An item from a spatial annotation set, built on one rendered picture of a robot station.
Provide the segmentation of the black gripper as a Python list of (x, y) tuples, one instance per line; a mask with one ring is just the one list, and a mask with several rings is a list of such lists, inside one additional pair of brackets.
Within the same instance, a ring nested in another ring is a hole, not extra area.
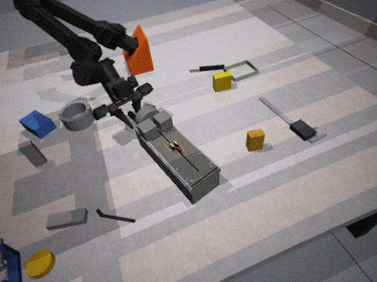
[[(150, 94), (154, 89), (150, 83), (145, 83), (144, 85), (138, 87), (136, 89), (136, 92), (132, 95), (127, 95), (123, 99), (116, 98), (114, 99), (110, 92), (110, 86), (108, 86), (109, 82), (113, 82), (114, 84), (120, 82), (120, 76), (110, 78), (107, 81), (105, 81), (102, 84), (102, 87), (105, 89), (106, 93), (109, 95), (109, 97), (112, 100), (112, 104), (106, 106), (105, 104), (93, 109), (92, 115), (95, 118), (95, 120), (99, 120), (101, 118), (105, 118), (107, 116), (107, 113), (109, 112), (112, 116), (115, 116), (122, 120), (124, 123), (126, 123), (129, 127), (134, 129), (129, 119), (124, 115), (123, 111), (119, 106), (124, 105), (125, 103), (132, 101), (132, 106), (136, 113), (141, 109), (141, 100), (143, 99), (143, 96)], [(118, 102), (118, 103), (117, 103)]]

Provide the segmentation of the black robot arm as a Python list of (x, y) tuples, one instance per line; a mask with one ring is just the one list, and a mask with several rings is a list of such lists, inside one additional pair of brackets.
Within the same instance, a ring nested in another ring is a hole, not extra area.
[[(139, 46), (137, 36), (132, 38), (125, 34), (126, 28), (122, 25), (110, 24), (106, 20), (92, 20), (57, 0), (14, 0), (14, 8), (19, 10), (23, 18), (31, 20), (64, 45), (71, 58), (75, 60), (70, 68), (75, 82), (81, 87), (103, 84), (108, 79), (119, 76), (113, 67), (113, 59), (106, 57), (99, 60), (102, 56), (100, 45), (112, 50), (118, 46), (128, 51), (129, 56), (132, 56)], [(97, 43), (87, 37), (80, 37), (60, 23), (56, 17), (93, 35)], [(134, 88), (139, 86), (135, 76), (127, 79), (125, 81), (124, 78), (120, 78), (120, 82), (116, 84), (108, 83), (114, 99), (123, 99), (135, 93)]]

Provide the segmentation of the blue rectangular block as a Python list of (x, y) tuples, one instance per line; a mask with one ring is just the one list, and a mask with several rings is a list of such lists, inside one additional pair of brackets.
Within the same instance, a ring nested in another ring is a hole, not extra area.
[(37, 111), (31, 112), (26, 117), (19, 120), (19, 122), (25, 129), (41, 139), (56, 128), (50, 118)]

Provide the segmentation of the grey hollow cylinder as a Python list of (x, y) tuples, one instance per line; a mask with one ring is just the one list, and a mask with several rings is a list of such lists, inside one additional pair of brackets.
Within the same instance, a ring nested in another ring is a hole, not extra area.
[[(79, 117), (74, 116), (81, 114)], [(70, 131), (80, 131), (92, 125), (95, 118), (90, 105), (86, 101), (74, 101), (64, 106), (58, 113), (60, 121)]]

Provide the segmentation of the yellow round disc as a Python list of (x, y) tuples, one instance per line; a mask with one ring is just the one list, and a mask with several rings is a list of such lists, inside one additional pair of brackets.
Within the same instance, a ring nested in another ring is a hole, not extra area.
[(52, 270), (55, 265), (55, 255), (47, 250), (39, 250), (32, 255), (26, 264), (26, 273), (40, 279)]

